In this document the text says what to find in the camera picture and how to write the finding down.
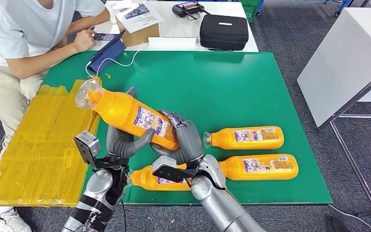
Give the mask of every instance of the charging cable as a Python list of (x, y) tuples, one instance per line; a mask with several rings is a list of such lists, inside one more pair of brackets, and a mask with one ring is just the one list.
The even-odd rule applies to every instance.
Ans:
[(342, 212), (341, 210), (335, 208), (335, 207), (334, 207), (333, 205), (331, 205), (331, 204), (329, 204), (329, 206), (330, 206), (332, 209), (338, 211), (339, 213), (341, 213), (341, 214), (343, 214), (343, 215), (350, 216), (350, 217), (353, 217), (353, 218), (358, 219), (359, 221), (363, 222), (365, 225), (369, 226), (369, 228), (371, 228), (371, 225), (369, 225), (368, 223), (366, 223), (364, 220), (362, 220), (362, 219), (360, 219), (360, 218), (358, 218), (358, 217), (356, 217), (356, 216), (353, 216), (353, 215), (351, 215), (351, 214), (344, 213), (344, 212)]
[[(100, 67), (103, 65), (103, 63), (104, 63), (106, 60), (111, 60), (111, 61), (113, 61), (114, 63), (116, 63), (116, 64), (118, 64), (118, 65), (121, 65), (121, 66), (123, 66), (123, 67), (128, 67), (128, 66), (130, 66), (130, 65), (133, 64), (133, 62), (134, 62), (134, 58), (136, 57), (136, 55), (137, 55), (138, 52), (140, 52), (140, 50), (138, 50), (136, 53), (134, 53), (133, 58), (131, 59), (130, 64), (121, 64), (121, 63), (115, 61), (115, 60), (112, 59), (112, 58), (106, 58), (106, 59), (104, 59), (104, 60), (100, 63), (99, 67), (98, 67), (97, 70), (96, 70), (96, 76), (99, 76), (99, 70), (100, 70)], [(89, 65), (90, 65), (91, 63), (92, 63), (92, 62), (89, 61), (89, 63), (87, 63), (87, 64), (86, 64), (86, 67), (85, 67), (85, 71), (86, 71), (87, 75), (89, 75), (89, 76), (92, 76), (92, 75), (89, 73), (89, 71), (88, 71), (88, 67), (89, 67)]]

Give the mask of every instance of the black case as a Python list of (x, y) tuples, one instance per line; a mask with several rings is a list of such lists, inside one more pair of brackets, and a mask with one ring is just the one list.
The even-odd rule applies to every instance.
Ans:
[(248, 41), (247, 19), (206, 14), (200, 27), (200, 44), (213, 50), (241, 51)]

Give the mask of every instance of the sneaker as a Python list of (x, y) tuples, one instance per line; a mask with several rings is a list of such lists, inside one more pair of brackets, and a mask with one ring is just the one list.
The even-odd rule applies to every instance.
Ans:
[(15, 208), (0, 216), (0, 232), (32, 232)]

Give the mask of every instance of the plastic bottle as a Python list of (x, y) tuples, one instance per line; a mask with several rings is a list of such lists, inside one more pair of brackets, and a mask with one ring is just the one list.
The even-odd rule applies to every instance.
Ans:
[(203, 143), (205, 148), (226, 150), (277, 149), (284, 143), (284, 134), (275, 126), (225, 128), (216, 133), (204, 132)]
[(90, 79), (85, 81), (76, 94), (80, 108), (96, 111), (109, 125), (140, 137), (153, 128), (156, 133), (153, 143), (170, 150), (178, 147), (174, 127), (162, 114), (123, 92), (111, 92)]
[[(225, 177), (231, 180), (289, 180), (297, 176), (298, 164), (292, 155), (270, 154), (234, 156), (219, 162)], [(151, 191), (184, 191), (188, 184), (174, 183), (152, 174), (152, 166), (134, 171), (131, 175), (133, 185)]]
[[(178, 168), (185, 169), (186, 165), (178, 165)], [(136, 170), (130, 174), (131, 183), (134, 186), (140, 186), (145, 190), (150, 191), (184, 191), (190, 190), (185, 180), (180, 183), (175, 183), (164, 178), (154, 176), (152, 174), (152, 166), (146, 166), (141, 170)]]

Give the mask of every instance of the green table surface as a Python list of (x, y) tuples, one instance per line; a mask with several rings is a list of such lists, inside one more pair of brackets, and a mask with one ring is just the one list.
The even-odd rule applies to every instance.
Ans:
[[(85, 65), (95, 52), (75, 55), (53, 67), (44, 80), (52, 87), (70, 91), (76, 79), (87, 79)], [(117, 60), (127, 64), (134, 52)], [(100, 74), (103, 87), (126, 91), (134, 85), (138, 100), (154, 109), (165, 109), (192, 120), (200, 135), (223, 128), (279, 126), (285, 136), (277, 150), (205, 149), (219, 161), (228, 157), (288, 153), (299, 166), (291, 180), (232, 181), (229, 191), (242, 204), (328, 204), (332, 203), (309, 142), (302, 129), (285, 83), (272, 53), (141, 51), (129, 67), (110, 64)], [(104, 156), (107, 125), (102, 120), (97, 137)], [(149, 146), (130, 159), (131, 170), (152, 164), (158, 156)], [(88, 170), (86, 181), (92, 171)], [(126, 189), (126, 204), (195, 204), (189, 191)]]

